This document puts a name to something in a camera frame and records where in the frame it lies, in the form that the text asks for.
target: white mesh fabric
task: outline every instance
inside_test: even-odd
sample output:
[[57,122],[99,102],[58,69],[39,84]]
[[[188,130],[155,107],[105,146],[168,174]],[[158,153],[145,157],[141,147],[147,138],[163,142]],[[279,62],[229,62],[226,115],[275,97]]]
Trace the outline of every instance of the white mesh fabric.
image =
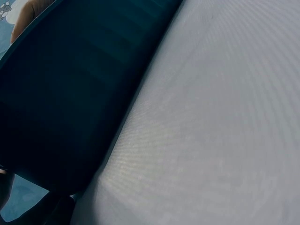
[[71,224],[300,224],[300,2],[186,0]]

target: dark teal object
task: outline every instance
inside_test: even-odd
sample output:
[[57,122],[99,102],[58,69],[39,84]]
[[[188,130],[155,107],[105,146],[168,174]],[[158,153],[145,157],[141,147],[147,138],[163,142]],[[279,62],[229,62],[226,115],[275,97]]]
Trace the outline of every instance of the dark teal object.
[[52,4],[0,61],[0,164],[48,190],[82,190],[180,3]]

